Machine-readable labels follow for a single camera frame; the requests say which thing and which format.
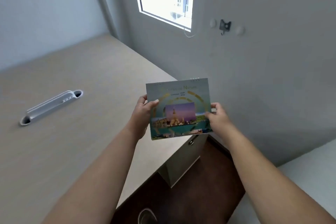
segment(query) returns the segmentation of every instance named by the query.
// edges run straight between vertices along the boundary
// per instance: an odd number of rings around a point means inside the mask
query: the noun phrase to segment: desk
[[[110,35],[0,73],[0,223],[40,223],[127,123],[146,83],[174,81]],[[27,109],[66,90],[84,95],[19,127]],[[118,206],[190,136],[139,141]]]

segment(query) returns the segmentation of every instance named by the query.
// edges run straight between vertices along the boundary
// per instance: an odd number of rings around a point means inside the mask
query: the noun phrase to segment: person's left hand
[[[139,98],[132,116],[128,121],[126,127],[134,133],[137,139],[141,139],[145,133],[149,124],[149,119],[151,117],[151,109],[159,104],[159,100],[151,101],[145,103],[147,100],[147,95],[143,95]]]

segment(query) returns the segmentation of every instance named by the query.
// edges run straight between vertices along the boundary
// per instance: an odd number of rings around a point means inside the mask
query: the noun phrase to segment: floor
[[[150,208],[159,223],[226,223],[245,191],[229,154],[208,139],[201,157],[170,189],[159,174],[150,178],[115,213],[113,224],[137,223]]]

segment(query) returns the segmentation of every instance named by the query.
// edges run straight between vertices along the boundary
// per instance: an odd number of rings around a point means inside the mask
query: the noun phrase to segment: turquoise water
[[[184,125],[184,126],[177,126],[177,127],[169,127],[169,128],[158,128],[159,132],[161,134],[166,134],[166,133],[170,133],[170,129],[172,131],[174,131],[175,133],[179,133],[179,134],[182,134],[182,133],[187,133],[189,132],[191,129],[205,129],[205,125],[206,125],[206,121],[200,121],[199,123],[197,124],[191,124],[191,125]],[[156,135],[156,131],[155,129],[152,128],[151,130],[151,134],[152,135]]]

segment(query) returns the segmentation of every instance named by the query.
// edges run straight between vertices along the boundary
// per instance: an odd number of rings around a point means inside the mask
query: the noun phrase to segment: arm
[[[336,223],[323,207],[264,157],[230,122],[219,103],[211,107],[216,108],[216,114],[206,116],[213,131],[227,145],[261,223]]]
[[[128,124],[57,202],[44,224],[110,223],[131,166],[135,146],[159,101],[139,98]]]

